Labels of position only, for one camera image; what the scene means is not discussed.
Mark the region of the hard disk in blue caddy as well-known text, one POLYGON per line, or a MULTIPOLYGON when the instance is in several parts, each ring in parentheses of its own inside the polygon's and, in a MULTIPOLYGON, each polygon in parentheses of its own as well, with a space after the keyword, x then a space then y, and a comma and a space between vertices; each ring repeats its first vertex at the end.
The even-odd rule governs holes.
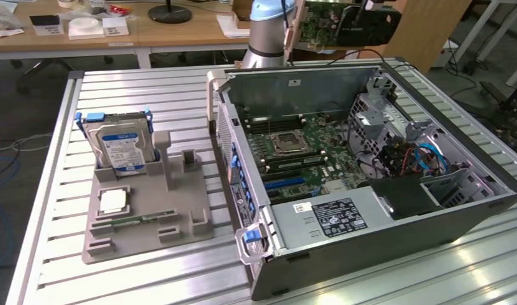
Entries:
POLYGON ((113 168, 118 177, 145 172, 158 160, 153 146, 150 110, 122 114, 77 112, 75 121, 97 158, 98 169, 113 168))

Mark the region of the grey power supply unit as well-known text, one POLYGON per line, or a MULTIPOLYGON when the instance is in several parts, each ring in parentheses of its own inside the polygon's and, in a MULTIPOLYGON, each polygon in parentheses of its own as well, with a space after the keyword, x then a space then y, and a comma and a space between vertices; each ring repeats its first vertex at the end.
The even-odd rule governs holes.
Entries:
POLYGON ((274 205, 273 214, 288 250, 352 238, 394 222, 369 186, 274 205))

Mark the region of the white box with round insert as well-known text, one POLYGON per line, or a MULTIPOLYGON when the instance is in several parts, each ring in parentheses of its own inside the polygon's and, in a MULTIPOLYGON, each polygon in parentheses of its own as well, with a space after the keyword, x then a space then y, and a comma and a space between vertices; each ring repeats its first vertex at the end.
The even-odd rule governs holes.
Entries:
POLYGON ((81 17, 69 22, 69 39, 95 39, 103 38, 105 31, 101 21, 95 18, 81 17))

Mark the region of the grey disk bay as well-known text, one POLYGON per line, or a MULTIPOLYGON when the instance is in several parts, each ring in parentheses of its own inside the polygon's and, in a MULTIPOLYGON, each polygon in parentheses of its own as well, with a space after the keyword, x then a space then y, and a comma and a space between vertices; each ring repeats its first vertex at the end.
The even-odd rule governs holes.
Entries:
POLYGON ((421 184, 443 208, 456 207, 495 196, 495 191, 483 178, 468 168, 439 177, 427 176, 421 178, 421 184))

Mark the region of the blue expansion slot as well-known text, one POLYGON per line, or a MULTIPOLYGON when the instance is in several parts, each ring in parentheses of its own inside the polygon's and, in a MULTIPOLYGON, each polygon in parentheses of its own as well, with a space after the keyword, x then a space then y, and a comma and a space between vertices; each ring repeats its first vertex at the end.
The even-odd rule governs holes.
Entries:
POLYGON ((278 189, 281 187, 296 186, 304 184, 306 179, 304 177, 296 177, 292 179, 284 179, 274 182, 265 183, 265 189, 278 189))

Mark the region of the grey parts rack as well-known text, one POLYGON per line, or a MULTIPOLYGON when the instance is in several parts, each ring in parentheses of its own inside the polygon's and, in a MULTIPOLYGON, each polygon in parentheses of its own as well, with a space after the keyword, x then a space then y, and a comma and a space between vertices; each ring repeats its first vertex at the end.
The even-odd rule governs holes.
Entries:
POLYGON ((117 177, 113 169, 97 169, 93 178, 90 208, 85 230, 82 260, 86 264, 185 245, 214 236, 214 225, 205 183, 202 160, 193 149, 169 155, 170 133, 153 134, 159 160, 146 164, 145 172, 117 177), (105 191, 127 192, 121 212, 102 214, 101 195, 105 191), (110 221, 162 214, 155 222, 114 227, 110 221))

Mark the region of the black round lamp base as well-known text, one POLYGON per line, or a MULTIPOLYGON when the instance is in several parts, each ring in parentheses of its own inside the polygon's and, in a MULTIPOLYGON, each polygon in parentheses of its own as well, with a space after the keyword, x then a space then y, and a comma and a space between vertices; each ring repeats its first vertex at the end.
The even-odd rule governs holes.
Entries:
POLYGON ((165 0, 163 5, 149 10, 149 17, 163 24, 182 24, 192 20, 193 12, 187 8, 171 4, 171 0, 165 0))

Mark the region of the plain white box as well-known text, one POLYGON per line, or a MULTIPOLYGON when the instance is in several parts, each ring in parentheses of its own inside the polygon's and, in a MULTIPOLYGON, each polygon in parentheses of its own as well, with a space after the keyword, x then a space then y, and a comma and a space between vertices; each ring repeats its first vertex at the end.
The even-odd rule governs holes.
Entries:
POLYGON ((123 17, 103 18, 102 28, 106 37, 126 36, 130 34, 127 21, 123 17))

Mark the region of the white box with black lid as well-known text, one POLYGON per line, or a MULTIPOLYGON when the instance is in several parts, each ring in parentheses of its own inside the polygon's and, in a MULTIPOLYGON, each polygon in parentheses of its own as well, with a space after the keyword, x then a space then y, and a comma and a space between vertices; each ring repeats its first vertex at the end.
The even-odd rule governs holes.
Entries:
POLYGON ((58 15, 30 16, 34 31, 38 36, 63 35, 65 29, 58 15))

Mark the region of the wooden desk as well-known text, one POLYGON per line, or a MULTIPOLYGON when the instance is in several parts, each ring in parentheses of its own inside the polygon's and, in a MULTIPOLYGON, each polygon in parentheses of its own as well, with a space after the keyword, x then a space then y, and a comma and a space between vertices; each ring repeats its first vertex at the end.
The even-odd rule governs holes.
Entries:
POLYGON ((101 55, 134 55, 139 66, 149 68, 149 55, 162 52, 245 50, 246 37, 228 38, 218 25, 217 16, 229 15, 232 7, 217 2, 177 4, 190 8, 192 21, 182 24, 162 24, 149 18, 149 10, 158 3, 125 3, 133 9, 127 22, 127 36, 70 40, 66 34, 38 36, 31 16, 57 15, 69 10, 57 0, 37 0, 19 3, 15 15, 26 24, 25 33, 0 37, 0 60, 85 57, 101 55))

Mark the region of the green RAM stick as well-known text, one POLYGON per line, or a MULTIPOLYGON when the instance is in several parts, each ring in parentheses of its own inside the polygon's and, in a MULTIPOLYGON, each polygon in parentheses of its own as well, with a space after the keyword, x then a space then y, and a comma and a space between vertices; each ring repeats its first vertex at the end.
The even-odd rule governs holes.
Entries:
POLYGON ((114 227, 135 226, 135 225, 142 225, 142 224, 155 222, 159 219, 159 217, 166 215, 167 215, 166 213, 149 214, 149 215, 129 217, 125 219, 115 219, 115 220, 111 220, 109 223, 114 227))

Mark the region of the perforated metal drive cage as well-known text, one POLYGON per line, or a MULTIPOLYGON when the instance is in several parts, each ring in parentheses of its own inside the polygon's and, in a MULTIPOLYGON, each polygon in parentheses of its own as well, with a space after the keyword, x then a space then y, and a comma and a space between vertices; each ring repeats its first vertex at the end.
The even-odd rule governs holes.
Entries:
POLYGON ((357 94, 349 112, 349 148, 378 154, 396 137, 406 137, 410 115, 397 103, 397 83, 389 74, 377 74, 357 94))

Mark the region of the graphics card with black shroud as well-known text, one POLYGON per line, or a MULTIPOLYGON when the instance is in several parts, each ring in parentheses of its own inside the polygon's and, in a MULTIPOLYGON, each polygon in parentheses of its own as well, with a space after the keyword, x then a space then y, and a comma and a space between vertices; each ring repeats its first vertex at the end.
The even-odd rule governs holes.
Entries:
POLYGON ((349 50, 388 44, 402 13, 386 5, 376 11, 364 11, 356 20, 360 0, 296 0, 289 18, 285 51, 296 48, 313 51, 349 50))

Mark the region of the black floor stand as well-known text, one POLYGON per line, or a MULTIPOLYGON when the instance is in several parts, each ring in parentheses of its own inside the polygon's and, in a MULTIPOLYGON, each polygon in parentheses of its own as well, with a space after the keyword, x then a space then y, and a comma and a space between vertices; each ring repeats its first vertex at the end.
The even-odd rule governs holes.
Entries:
POLYGON ((517 87, 507 96, 492 82, 481 82, 481 94, 493 97, 488 120, 497 130, 504 130, 517 140, 517 87))

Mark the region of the silver CPU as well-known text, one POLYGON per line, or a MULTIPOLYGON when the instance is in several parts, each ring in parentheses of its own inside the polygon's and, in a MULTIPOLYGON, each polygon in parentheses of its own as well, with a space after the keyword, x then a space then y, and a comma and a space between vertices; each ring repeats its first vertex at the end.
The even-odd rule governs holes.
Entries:
POLYGON ((99 211, 102 214, 121 212, 126 207, 127 192, 123 189, 107 190, 101 195, 99 211))

